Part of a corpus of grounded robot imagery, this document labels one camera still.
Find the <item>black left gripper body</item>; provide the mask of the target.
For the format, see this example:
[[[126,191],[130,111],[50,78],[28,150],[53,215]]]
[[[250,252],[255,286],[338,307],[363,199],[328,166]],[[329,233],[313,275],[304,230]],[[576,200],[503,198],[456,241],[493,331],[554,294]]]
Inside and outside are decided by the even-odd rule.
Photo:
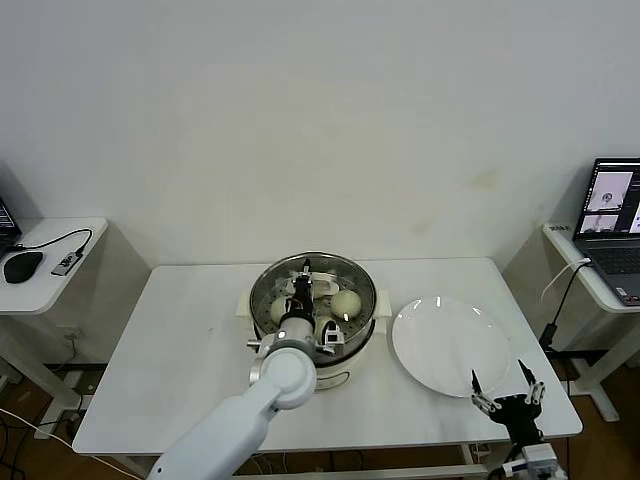
[[[313,288],[311,284],[296,284],[294,293],[287,301],[287,316],[312,318],[314,311]]]

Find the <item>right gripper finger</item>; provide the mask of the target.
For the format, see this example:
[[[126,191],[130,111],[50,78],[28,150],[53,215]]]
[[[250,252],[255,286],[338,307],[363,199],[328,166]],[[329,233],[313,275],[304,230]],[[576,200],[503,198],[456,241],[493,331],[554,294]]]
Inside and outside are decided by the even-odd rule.
[[[486,396],[481,388],[480,382],[477,378],[476,372],[472,371],[472,402],[481,411],[497,411],[500,409],[500,404],[494,399]]]
[[[544,382],[539,381],[533,371],[522,360],[518,360],[518,364],[529,387],[524,402],[526,404],[539,405],[546,390]]]

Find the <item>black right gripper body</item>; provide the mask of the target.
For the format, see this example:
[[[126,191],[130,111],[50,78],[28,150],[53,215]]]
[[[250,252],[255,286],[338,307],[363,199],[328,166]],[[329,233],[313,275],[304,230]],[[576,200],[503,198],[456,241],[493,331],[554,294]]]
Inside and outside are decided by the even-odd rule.
[[[503,425],[512,443],[541,443],[543,435],[539,430],[536,419],[542,413],[539,401],[531,400],[526,403],[526,394],[517,394],[496,398],[489,418],[497,424]]]

